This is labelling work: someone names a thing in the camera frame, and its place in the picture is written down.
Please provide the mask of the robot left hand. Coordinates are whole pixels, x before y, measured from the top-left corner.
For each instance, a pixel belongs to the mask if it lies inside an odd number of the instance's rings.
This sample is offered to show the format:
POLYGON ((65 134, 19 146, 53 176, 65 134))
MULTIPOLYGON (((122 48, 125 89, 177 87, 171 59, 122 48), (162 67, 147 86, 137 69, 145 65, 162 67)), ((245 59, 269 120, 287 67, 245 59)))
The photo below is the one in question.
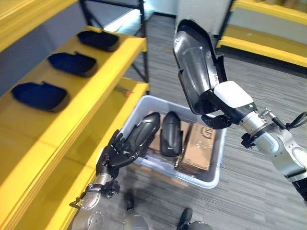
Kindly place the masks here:
POLYGON ((109 143, 104 147, 95 167, 95 175, 107 173, 113 180, 118 177, 119 169, 137 159, 137 154, 123 134, 117 129, 109 143))

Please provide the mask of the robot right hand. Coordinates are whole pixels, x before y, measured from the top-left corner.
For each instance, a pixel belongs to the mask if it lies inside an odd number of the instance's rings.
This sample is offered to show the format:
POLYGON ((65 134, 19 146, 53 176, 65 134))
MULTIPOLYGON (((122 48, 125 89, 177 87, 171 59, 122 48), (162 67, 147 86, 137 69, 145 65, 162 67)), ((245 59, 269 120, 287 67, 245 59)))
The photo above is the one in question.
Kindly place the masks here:
POLYGON ((213 129, 238 125, 248 114, 257 111, 252 97, 234 81, 225 81, 200 96, 203 122, 213 129))

